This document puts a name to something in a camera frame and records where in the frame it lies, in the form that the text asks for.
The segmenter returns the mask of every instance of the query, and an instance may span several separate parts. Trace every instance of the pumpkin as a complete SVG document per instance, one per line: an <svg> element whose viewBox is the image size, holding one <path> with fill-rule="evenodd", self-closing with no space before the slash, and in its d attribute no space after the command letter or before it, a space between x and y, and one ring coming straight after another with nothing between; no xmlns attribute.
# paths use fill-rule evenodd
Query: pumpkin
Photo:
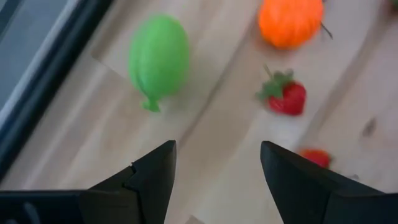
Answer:
<svg viewBox="0 0 398 224"><path fill-rule="evenodd" d="M129 53L130 79L147 98L142 107L160 111L157 102L181 88L188 64L188 36L178 20L158 15L143 23Z"/></svg>
<svg viewBox="0 0 398 224"><path fill-rule="evenodd" d="M263 38L278 49L294 49L321 28L322 0L265 0L258 23Z"/></svg>

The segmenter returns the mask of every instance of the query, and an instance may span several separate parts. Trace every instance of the green leaves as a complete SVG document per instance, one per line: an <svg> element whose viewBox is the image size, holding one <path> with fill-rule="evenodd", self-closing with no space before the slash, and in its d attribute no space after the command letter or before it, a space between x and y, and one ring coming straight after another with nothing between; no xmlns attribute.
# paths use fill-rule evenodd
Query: green leaves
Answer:
<svg viewBox="0 0 398 224"><path fill-rule="evenodd" d="M394 6L395 9L398 9L398 0L391 0L392 6Z"/></svg>
<svg viewBox="0 0 398 224"><path fill-rule="evenodd" d="M293 70L289 69L286 72L275 71L274 74L271 74L271 71L268 69L267 65L265 65L264 68L270 76L270 79L262 84L262 90L261 92L257 93L257 96L261 100L265 100L270 96L283 98L284 87L294 81Z"/></svg>

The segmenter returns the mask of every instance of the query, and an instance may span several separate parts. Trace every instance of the red strawberry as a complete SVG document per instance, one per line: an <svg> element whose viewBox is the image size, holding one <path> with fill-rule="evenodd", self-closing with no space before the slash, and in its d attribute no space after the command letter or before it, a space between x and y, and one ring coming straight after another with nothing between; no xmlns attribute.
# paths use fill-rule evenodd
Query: red strawberry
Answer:
<svg viewBox="0 0 398 224"><path fill-rule="evenodd" d="M311 162L316 163L320 167L326 169L329 168L331 157L329 156L329 153L323 150L309 148L300 151L299 154Z"/></svg>
<svg viewBox="0 0 398 224"><path fill-rule="evenodd" d="M259 96L277 113L297 116L303 113L306 91L303 85L293 79L293 71L276 71L271 74L265 65L270 80L262 86Z"/></svg>

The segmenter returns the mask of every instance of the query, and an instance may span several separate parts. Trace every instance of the black frame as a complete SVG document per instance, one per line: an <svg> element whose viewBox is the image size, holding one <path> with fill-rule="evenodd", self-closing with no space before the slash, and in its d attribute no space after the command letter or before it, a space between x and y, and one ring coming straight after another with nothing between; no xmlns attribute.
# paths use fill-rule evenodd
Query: black frame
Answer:
<svg viewBox="0 0 398 224"><path fill-rule="evenodd" d="M0 128L0 181L20 153L113 0L81 0Z"/></svg>
<svg viewBox="0 0 398 224"><path fill-rule="evenodd" d="M272 142L262 142L261 163L285 224L398 223L398 194L353 181Z"/></svg>
<svg viewBox="0 0 398 224"><path fill-rule="evenodd" d="M162 224L176 159L167 141L88 190L0 192L0 223Z"/></svg>

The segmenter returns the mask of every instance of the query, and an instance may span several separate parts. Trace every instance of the wooden surface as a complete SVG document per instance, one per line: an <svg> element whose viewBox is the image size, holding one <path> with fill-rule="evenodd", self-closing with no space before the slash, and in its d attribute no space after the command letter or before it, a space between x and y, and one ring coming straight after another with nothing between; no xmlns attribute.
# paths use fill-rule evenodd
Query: wooden surface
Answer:
<svg viewBox="0 0 398 224"><path fill-rule="evenodd" d="M192 215L206 224L282 223L261 170L260 143L270 140L291 150L322 142L329 147L332 139L318 139L331 136L330 119L343 124L334 115L343 102L336 91L349 92L345 83L356 81L346 71L368 47L367 37L380 23L381 2L328 1L323 22L334 40L320 32L293 51L275 50L260 38L255 23L260 3L116 1L1 187L88 188L176 139L166 223L182 224ZM162 102L160 114L140 108L142 96L126 79L130 36L156 12L181 20L192 51L187 85ZM303 116L270 113L255 99L264 81L263 63L295 70L308 92ZM333 165L337 171L350 162L339 161Z"/></svg>
<svg viewBox="0 0 398 224"><path fill-rule="evenodd" d="M332 169L383 192L397 192L398 20L384 24L377 48L316 134L313 145L332 153Z"/></svg>

